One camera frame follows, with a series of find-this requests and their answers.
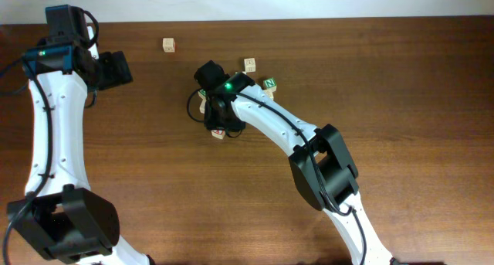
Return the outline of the red Y wooden block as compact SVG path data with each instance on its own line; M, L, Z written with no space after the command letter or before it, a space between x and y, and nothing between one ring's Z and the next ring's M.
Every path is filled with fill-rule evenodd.
M217 138L217 139L223 139L225 136L226 136L226 132L225 130L211 130L211 135L214 137L214 138Z

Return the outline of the green N wooden block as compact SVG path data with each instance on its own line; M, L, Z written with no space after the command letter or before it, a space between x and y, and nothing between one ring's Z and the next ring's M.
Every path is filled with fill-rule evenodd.
M277 90L277 83L276 80L271 77L266 80L263 80L263 86L265 90L270 90L271 92L276 92Z

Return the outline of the wooden block blue side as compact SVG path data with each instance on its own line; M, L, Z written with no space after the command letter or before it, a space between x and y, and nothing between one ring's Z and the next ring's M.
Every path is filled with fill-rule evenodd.
M264 93L270 100L274 100L274 93L271 90L264 90Z

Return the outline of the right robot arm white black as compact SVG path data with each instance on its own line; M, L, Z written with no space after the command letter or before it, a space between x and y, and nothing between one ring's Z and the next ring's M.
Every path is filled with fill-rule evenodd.
M198 68L194 79L205 95L204 126L236 138L250 124L276 144L288 157L297 191L330 218L352 263L398 263L364 211L357 167L334 126L317 127L299 119L252 78L244 73L230 76L213 61Z

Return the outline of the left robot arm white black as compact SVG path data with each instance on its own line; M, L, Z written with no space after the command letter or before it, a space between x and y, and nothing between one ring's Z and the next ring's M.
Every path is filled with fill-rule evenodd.
M43 259L144 264L120 233L115 206L93 193L83 157L83 112L101 90L130 83L121 51L99 53L97 20L82 8L46 9L49 34L21 57L34 110L32 164L23 199L7 205L17 232Z

